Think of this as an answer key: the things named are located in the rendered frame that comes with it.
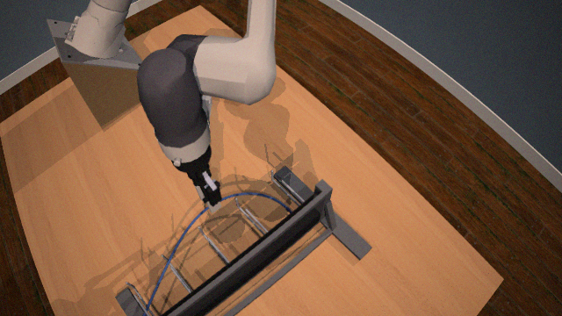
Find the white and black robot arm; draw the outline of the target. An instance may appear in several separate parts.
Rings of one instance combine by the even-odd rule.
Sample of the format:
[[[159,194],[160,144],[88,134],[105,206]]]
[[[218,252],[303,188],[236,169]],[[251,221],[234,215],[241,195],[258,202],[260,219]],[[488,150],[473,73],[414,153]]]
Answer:
[[[90,0],[84,14],[75,17],[65,43],[91,57],[123,54],[120,45],[132,1]],[[181,34],[139,66],[140,103],[175,166],[207,150],[212,97],[252,105],[270,94],[277,75],[276,1],[248,0],[242,39]]]

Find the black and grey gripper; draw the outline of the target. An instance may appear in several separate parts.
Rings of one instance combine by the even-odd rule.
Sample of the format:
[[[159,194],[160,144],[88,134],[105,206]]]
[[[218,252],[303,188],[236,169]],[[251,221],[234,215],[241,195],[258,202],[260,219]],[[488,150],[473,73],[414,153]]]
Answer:
[[[215,179],[213,179],[213,181],[211,179],[212,174],[210,175],[211,171],[209,171],[210,169],[208,164],[211,159],[211,155],[212,150],[209,144],[205,153],[198,159],[191,162],[181,163],[180,167],[176,167],[173,161],[172,163],[176,169],[187,173],[188,177],[192,181],[194,180],[193,184],[195,185],[200,199],[203,199],[202,202],[207,203],[210,212],[214,213],[221,208],[220,200],[222,200],[222,198],[220,194],[220,183]]]

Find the grey rack with black patch panel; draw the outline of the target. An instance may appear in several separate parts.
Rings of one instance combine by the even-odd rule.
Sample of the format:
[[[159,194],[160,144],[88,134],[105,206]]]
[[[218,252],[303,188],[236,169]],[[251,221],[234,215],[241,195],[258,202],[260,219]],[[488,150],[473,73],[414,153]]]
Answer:
[[[286,190],[284,190],[274,180],[274,178],[288,192],[290,192],[301,203],[301,205]],[[359,260],[361,260],[372,249],[370,244],[368,244],[340,216],[334,213],[332,202],[330,200],[333,188],[323,179],[315,184],[313,192],[295,174],[284,166],[275,175],[273,175],[273,170],[271,171],[271,180],[298,206],[298,208],[296,208],[293,212],[290,211],[290,214],[287,217],[268,231],[248,209],[245,209],[245,211],[250,216],[242,210],[236,197],[235,202],[237,207],[263,234],[263,236],[235,257],[231,262],[220,252],[211,239],[206,237],[199,226],[199,231],[227,265],[192,291],[179,273],[176,272],[177,270],[170,262],[170,269],[190,294],[173,305],[161,316],[206,316],[210,311],[232,296],[242,286],[267,268],[319,223],[327,228],[324,233],[322,233],[302,252],[288,262],[274,276],[268,279],[264,284],[258,287],[223,316],[235,316],[243,308],[268,290],[287,272],[294,268],[331,234],[333,234],[334,237],[336,237],[336,239],[338,239]],[[126,316],[142,316],[144,312],[146,316],[150,316],[137,296],[135,294],[133,295],[129,288],[124,289],[115,298],[119,302],[119,305],[125,312]]]

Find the thin blue cable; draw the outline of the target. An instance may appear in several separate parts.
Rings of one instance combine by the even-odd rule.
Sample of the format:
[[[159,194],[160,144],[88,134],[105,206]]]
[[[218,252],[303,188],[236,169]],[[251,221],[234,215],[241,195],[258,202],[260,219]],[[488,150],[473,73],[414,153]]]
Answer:
[[[255,192],[243,192],[243,193],[233,194],[233,195],[230,195],[230,196],[227,196],[227,197],[222,198],[221,201],[223,201],[223,200],[225,200],[225,199],[228,199],[228,198],[232,198],[232,197],[236,197],[236,196],[241,196],[241,195],[257,195],[257,196],[266,197],[266,198],[272,199],[272,200],[278,202],[279,204],[281,204],[288,212],[291,211],[291,209],[290,209],[289,207],[287,207],[285,204],[283,204],[283,203],[280,202],[279,200],[277,200],[277,199],[275,199],[275,198],[273,198],[273,197],[271,197],[271,196],[268,196],[268,195],[265,195],[265,194],[261,194],[261,193],[255,193]],[[220,202],[221,202],[221,201],[220,201]],[[150,300],[149,300],[149,302],[148,302],[148,305],[147,305],[147,307],[146,307],[146,310],[147,310],[147,311],[148,311],[148,308],[150,307],[150,305],[151,305],[151,303],[152,303],[152,300],[153,300],[153,298],[154,298],[154,296],[155,296],[155,294],[156,294],[156,291],[157,291],[157,289],[158,289],[158,287],[159,287],[159,285],[160,285],[160,283],[161,283],[161,281],[162,281],[162,278],[163,278],[163,276],[164,276],[164,274],[165,274],[165,272],[166,272],[166,270],[167,270],[167,268],[168,268],[168,266],[169,266],[169,263],[170,263],[170,261],[171,261],[173,255],[175,254],[175,252],[176,252],[176,250],[177,250],[177,248],[178,248],[180,242],[182,241],[183,237],[186,235],[186,233],[188,232],[188,230],[191,228],[191,226],[194,224],[194,222],[195,222],[204,212],[206,212],[208,209],[209,209],[209,208],[208,208],[208,206],[207,206],[207,207],[206,207],[206,208],[205,208],[189,225],[188,225],[188,227],[185,229],[184,233],[183,233],[182,236],[180,237],[179,241],[177,242],[177,244],[176,244],[175,248],[173,249],[173,251],[172,251],[172,253],[171,253],[171,255],[170,255],[170,257],[169,257],[169,259],[168,259],[168,261],[167,261],[167,263],[166,263],[166,265],[165,265],[165,268],[164,268],[164,270],[163,270],[163,272],[162,272],[162,274],[161,274],[161,276],[160,276],[160,278],[159,278],[159,280],[158,280],[158,283],[157,283],[157,285],[156,285],[156,287],[155,287],[155,289],[154,289],[154,291],[153,291],[153,294],[152,294],[152,296],[151,296],[151,298],[150,298]]]

